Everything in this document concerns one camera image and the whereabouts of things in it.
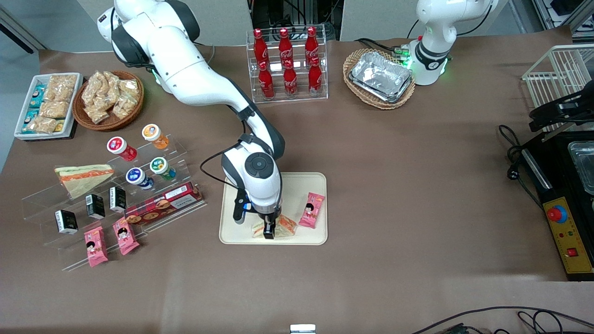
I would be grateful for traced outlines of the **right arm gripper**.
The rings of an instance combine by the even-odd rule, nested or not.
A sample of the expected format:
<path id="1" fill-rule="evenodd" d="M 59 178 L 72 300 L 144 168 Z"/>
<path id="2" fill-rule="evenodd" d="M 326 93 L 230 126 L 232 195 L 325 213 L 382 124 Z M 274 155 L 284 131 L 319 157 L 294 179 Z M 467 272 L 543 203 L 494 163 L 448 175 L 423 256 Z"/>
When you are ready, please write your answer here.
<path id="1" fill-rule="evenodd" d="M 270 206 L 257 206 L 251 203 L 250 213 L 257 214 L 265 222 L 263 228 L 263 237 L 265 239 L 275 238 L 275 229 L 281 225 L 281 208 L 280 203 Z"/>

